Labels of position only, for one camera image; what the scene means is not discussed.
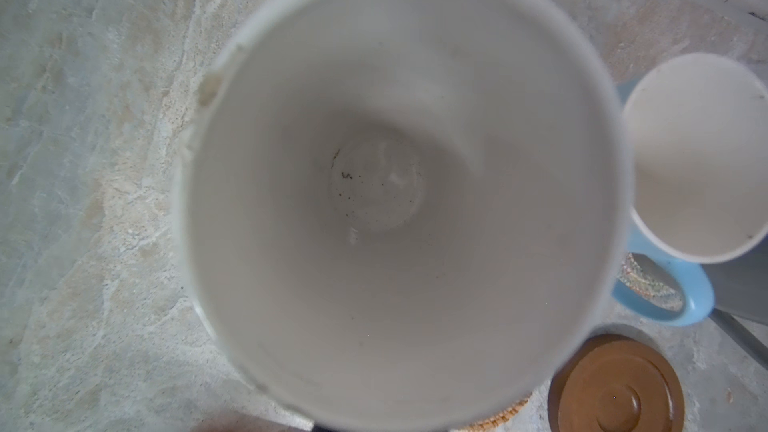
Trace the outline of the blue mug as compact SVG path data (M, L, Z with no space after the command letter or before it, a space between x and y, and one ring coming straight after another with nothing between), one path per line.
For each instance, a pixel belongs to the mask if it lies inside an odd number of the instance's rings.
M618 90L634 153L627 250L670 276L683 305L664 309L621 282L613 296L647 319L689 326L715 307L705 265L767 236L767 87L733 59L691 53Z
M585 340L633 197L551 0L267 0L200 85L178 260L228 360L334 431L490 417Z

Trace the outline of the brown wooden coaster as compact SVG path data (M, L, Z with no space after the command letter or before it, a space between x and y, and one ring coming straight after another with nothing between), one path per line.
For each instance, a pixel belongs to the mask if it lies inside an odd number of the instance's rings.
M594 336L550 383L553 431L681 431L685 399L669 361L618 334Z

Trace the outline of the tan rattan coaster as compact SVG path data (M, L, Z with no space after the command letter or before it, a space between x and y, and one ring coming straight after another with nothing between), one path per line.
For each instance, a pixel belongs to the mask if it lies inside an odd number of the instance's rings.
M502 410L501 412L493 415L492 417L477 421L473 424L459 428L459 432L488 432L494 431L498 427L508 423L513 417L515 417L529 402L531 393L525 396L523 399L514 403L512 406Z

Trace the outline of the multicolour woven rope coaster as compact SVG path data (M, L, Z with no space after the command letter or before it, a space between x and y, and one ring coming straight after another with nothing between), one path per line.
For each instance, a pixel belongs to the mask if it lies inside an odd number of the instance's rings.
M628 254L619 280L655 306L674 312L683 308L684 300L677 283L647 256Z

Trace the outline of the grey handled white mug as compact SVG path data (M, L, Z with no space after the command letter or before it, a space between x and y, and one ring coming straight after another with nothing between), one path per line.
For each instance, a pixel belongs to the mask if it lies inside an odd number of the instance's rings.
M715 293L710 319L749 357L767 369L767 342L758 339L738 318L767 325L767 239L734 260L705 264Z

